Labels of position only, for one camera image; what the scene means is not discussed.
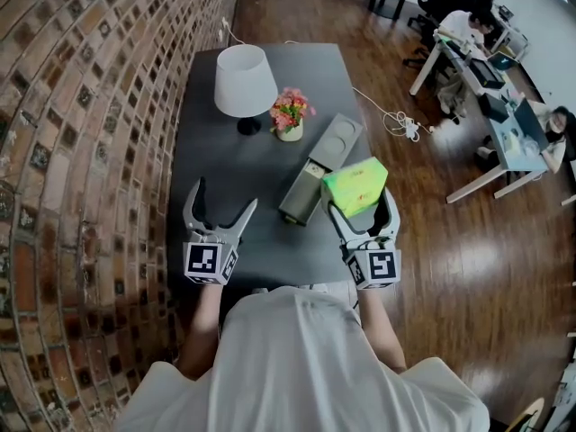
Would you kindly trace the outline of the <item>black office chair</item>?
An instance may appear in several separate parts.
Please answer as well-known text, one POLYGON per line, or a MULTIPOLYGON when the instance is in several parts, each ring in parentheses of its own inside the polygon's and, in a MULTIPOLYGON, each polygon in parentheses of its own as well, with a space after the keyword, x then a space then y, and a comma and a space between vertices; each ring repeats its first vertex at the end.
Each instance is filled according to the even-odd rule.
POLYGON ((420 46, 413 51, 419 58, 405 58, 404 66, 422 66, 433 49, 435 42, 433 32, 447 15, 446 0, 418 0, 419 8, 424 12, 416 17, 410 17, 408 26, 416 23, 420 29, 420 46))

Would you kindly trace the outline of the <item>black box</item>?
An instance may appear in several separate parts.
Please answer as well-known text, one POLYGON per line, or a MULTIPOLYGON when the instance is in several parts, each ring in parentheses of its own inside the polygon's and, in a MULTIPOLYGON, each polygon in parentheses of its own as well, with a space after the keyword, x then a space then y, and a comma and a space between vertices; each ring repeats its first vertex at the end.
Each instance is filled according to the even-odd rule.
POLYGON ((509 117, 506 105, 500 99, 490 94, 482 94, 477 97, 477 100, 484 117, 498 123, 503 123, 509 117))

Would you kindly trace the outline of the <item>grey sliding drawer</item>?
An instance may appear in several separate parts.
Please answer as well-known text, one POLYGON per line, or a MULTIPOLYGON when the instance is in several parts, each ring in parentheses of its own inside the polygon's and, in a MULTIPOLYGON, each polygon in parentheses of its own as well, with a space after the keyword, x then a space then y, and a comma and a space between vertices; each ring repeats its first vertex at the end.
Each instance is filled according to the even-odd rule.
POLYGON ((304 166, 278 208, 278 211, 286 221, 303 227, 308 224, 320 203, 321 182, 325 176, 317 179, 314 176, 308 175, 303 171, 304 166))

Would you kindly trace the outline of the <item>person's left forearm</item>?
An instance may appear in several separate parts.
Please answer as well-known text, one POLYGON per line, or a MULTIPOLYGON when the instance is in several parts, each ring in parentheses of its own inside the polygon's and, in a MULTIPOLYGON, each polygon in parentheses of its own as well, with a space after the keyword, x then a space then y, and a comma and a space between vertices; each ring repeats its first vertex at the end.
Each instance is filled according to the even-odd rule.
POLYGON ((176 363, 182 375, 198 380, 213 366, 220 342, 223 286, 204 286, 199 293, 189 329, 176 363))

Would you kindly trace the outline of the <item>white table lamp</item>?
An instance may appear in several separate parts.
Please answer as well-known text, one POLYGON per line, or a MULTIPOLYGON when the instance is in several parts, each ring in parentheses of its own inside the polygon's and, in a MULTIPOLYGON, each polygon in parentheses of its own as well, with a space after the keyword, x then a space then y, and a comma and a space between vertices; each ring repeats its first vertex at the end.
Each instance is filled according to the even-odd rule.
POLYGON ((214 102, 229 117, 237 118, 237 130, 245 136, 260 132, 257 118, 275 103, 278 87, 266 53, 255 45, 226 48, 217 57, 214 102))

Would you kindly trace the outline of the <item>dark open laptop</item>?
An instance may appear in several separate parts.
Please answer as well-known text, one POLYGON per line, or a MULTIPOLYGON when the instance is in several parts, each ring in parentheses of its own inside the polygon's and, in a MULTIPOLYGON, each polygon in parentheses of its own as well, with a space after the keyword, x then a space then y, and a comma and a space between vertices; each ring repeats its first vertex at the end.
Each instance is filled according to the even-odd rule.
POLYGON ((541 127, 535 112, 526 98, 517 106, 514 111, 514 117, 523 133, 531 138, 540 150, 545 150, 548 147, 549 141, 545 135, 545 131, 541 127))

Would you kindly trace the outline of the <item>person's white t-shirt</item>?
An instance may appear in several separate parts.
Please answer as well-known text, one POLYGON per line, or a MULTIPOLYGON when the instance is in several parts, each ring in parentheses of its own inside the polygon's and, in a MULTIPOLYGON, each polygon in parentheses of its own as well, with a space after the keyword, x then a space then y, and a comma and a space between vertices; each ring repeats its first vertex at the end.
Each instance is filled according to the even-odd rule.
POLYGON ((355 309, 309 289, 251 294, 226 316, 212 368, 156 362, 114 432, 488 432, 480 398, 437 357, 378 360, 355 309))

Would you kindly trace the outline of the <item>white office desk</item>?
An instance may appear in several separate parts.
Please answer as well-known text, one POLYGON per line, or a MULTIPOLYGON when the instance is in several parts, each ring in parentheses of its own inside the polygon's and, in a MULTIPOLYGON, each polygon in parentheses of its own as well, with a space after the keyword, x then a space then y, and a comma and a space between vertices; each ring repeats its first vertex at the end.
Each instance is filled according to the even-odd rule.
POLYGON ((448 204, 455 203, 507 173, 522 173, 523 175, 519 179, 494 193, 493 197, 499 199, 545 173, 548 170, 548 166, 535 148, 527 148, 528 144, 534 146, 536 143, 525 136, 518 121, 514 117, 513 109, 508 105, 506 107, 508 114, 506 120, 504 122, 498 122, 483 115, 478 104, 478 99, 481 98, 482 95, 489 95, 494 99, 498 99, 505 93, 511 94, 514 99, 520 101, 522 95, 518 93, 514 85, 510 81, 507 81, 499 90, 481 86, 481 83, 470 69, 472 59, 458 56, 456 52, 447 45, 447 38, 440 35, 438 31, 434 32, 433 38, 435 46, 412 83, 409 94, 414 96, 418 93, 428 75, 435 67, 439 56, 445 55, 467 88, 467 93, 470 97, 467 118, 473 122, 481 123, 486 127, 499 160, 499 164, 493 169, 449 194, 446 197, 446 202, 448 204))

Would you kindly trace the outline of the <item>laptop with green logo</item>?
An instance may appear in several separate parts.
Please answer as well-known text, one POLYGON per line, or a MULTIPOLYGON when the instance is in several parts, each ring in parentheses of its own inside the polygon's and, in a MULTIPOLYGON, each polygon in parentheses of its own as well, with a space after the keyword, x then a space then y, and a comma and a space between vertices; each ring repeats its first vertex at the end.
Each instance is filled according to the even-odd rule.
POLYGON ((500 51, 491 54, 487 62, 499 71, 507 71, 518 64, 514 58, 500 51))

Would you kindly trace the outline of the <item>person's right forearm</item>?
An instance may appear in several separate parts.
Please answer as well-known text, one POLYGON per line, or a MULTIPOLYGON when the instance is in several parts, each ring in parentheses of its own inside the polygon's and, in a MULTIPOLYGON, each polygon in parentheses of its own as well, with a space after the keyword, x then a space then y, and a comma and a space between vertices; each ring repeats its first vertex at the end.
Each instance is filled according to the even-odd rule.
POLYGON ((395 373, 403 373, 407 370, 405 355, 379 290, 359 290, 357 299, 361 326, 376 357, 395 373))

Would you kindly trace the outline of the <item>pink flowers in white pot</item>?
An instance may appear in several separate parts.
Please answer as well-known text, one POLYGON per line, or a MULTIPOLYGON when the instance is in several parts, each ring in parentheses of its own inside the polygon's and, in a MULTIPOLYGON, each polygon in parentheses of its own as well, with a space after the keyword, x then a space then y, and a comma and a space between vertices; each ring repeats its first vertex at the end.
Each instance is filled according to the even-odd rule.
POLYGON ((283 142, 295 142, 303 136, 303 122, 316 110, 309 99, 298 88, 286 87, 276 98, 269 110, 273 121, 271 132, 283 142))

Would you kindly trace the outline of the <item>grey drawer box housing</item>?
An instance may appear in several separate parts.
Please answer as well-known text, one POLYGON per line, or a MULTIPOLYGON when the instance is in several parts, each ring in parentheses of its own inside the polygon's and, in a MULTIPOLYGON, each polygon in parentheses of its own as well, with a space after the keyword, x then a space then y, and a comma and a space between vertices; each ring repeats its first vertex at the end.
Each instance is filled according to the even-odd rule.
POLYGON ((309 154, 309 159, 329 171, 339 170, 364 127, 338 113, 309 154))

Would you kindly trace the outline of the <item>green yellow packet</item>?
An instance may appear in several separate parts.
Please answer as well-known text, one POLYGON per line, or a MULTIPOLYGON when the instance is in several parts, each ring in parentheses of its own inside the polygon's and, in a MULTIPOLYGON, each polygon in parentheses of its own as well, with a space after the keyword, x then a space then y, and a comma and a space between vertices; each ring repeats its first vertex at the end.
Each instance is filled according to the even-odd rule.
POLYGON ((327 212, 332 202, 346 218, 356 216, 378 203, 388 174, 376 157, 370 157, 324 175, 320 185, 323 210, 327 212))

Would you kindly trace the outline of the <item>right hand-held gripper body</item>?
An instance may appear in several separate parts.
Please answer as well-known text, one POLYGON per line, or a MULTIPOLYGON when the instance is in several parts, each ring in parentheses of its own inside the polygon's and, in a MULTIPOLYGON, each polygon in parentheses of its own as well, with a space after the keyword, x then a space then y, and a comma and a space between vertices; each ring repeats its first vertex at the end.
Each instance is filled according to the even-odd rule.
POLYGON ((341 249, 357 290, 381 289, 401 279, 401 251, 392 237, 350 241, 341 249))

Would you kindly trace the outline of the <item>round wooden stool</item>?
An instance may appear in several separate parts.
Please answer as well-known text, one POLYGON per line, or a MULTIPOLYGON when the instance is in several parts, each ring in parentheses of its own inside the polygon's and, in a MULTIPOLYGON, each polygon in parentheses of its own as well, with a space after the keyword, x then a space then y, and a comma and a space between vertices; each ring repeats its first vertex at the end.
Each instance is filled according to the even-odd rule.
POLYGON ((543 412, 545 400, 538 398, 532 402, 521 414, 517 423, 517 432, 535 432, 536 424, 543 412))

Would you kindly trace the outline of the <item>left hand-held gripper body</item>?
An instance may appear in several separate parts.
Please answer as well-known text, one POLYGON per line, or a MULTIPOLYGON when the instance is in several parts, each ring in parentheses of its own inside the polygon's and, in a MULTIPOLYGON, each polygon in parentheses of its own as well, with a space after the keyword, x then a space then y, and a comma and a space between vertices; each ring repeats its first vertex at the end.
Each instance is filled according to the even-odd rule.
POLYGON ((184 276, 195 284, 226 285, 239 259, 241 225, 227 229, 203 229, 199 222, 187 225, 184 243, 184 276))

